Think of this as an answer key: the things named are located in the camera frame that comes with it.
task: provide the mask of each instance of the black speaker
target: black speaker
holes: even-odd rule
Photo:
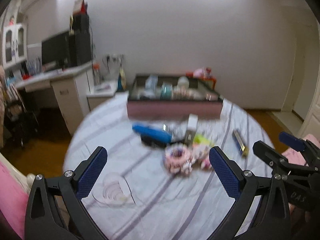
[[[89,15],[78,14],[73,16],[72,29],[75,33],[89,31]]]
[[[68,66],[80,66],[92,60],[91,39],[89,32],[74,33],[68,38]]]

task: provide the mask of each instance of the pink cloth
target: pink cloth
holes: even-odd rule
[[[316,137],[314,137],[312,134],[306,135],[303,139],[305,141],[309,140],[314,145],[316,145],[318,148],[320,148],[320,143],[318,142]],[[306,164],[306,160],[303,158],[302,154],[300,152],[296,152],[292,148],[287,149],[285,152],[282,153],[282,155],[287,157],[289,163],[297,164],[297,165],[305,165]],[[299,219],[299,216],[301,215],[301,211],[299,213],[297,213],[296,215],[293,215],[294,209],[295,209],[295,205],[292,205],[289,203],[289,210],[290,210],[290,214],[292,215],[291,222],[293,224],[297,222],[297,220]]]
[[[320,143],[314,137],[312,134],[308,134],[303,138],[304,140],[309,140],[314,145],[316,145],[318,148],[320,148]],[[306,160],[303,158],[302,154],[300,152],[296,152],[295,150],[289,148],[284,153],[282,153],[283,156],[287,157],[289,163],[292,164],[298,164],[298,165],[305,165]]]
[[[28,194],[0,162],[0,209],[12,229],[24,239]]]

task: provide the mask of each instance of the yellow item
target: yellow item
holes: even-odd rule
[[[193,139],[194,144],[206,144],[210,147],[214,146],[214,143],[212,141],[208,140],[207,138],[203,137],[201,134],[196,134],[195,138]]]
[[[120,67],[120,76],[121,76],[121,85],[123,90],[125,90],[125,88],[127,87],[127,83],[125,81],[125,74],[124,74],[124,69],[122,67]]]

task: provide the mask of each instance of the cable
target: cable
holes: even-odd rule
[[[103,58],[104,58],[104,57],[102,57],[102,63],[104,64],[105,67],[108,68],[108,72],[110,73],[110,70],[109,70],[109,60],[110,60],[110,56],[109,56],[109,55],[106,56],[107,65],[106,65],[106,63],[103,61]]]
[[[92,71],[93,71],[93,32],[92,32],[92,27],[89,25],[90,30],[91,30],[91,63],[92,63]]]

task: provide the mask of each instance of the bed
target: bed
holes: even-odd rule
[[[69,145],[63,171],[74,170],[97,146],[105,147],[108,162],[82,203],[109,239],[207,239],[232,206],[213,170],[194,169],[185,177],[164,168],[163,150],[141,143],[127,116],[128,94],[115,97],[86,116]],[[170,123],[182,130],[187,120],[148,120],[161,127]],[[232,138],[238,129],[250,151],[243,159]],[[273,146],[263,128],[243,109],[224,100],[220,119],[199,120],[197,133],[219,146],[241,169],[271,176],[271,168],[252,152],[261,140]],[[243,233],[259,202],[257,196],[238,234]]]

